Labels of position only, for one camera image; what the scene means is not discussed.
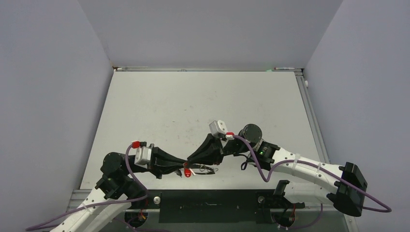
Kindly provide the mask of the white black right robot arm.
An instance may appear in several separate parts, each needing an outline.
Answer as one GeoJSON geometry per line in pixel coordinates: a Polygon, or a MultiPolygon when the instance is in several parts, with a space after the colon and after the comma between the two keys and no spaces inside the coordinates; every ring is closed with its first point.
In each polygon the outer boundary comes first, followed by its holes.
{"type": "Polygon", "coordinates": [[[335,165],[303,157],[263,139],[262,129],[247,124],[239,134],[228,131],[223,121],[210,125],[206,141],[192,153],[184,168],[194,165],[219,165],[225,156],[249,155],[241,169],[254,166],[264,182],[273,173],[284,173],[305,180],[299,186],[284,180],[273,194],[274,203],[285,207],[289,203],[322,203],[353,217],[360,217],[366,197],[367,182],[357,165],[346,162],[335,165]]]}

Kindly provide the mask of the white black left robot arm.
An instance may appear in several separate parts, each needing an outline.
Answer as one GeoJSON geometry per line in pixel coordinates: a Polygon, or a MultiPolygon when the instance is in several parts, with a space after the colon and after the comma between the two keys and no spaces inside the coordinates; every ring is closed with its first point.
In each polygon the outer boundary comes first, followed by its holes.
{"type": "Polygon", "coordinates": [[[141,211],[159,207],[161,197],[150,192],[136,177],[148,172],[160,179],[186,167],[186,160],[174,157],[145,142],[132,142],[124,154],[111,152],[103,159],[102,177],[76,208],[62,216],[54,232],[99,232],[126,209],[141,211]]]}

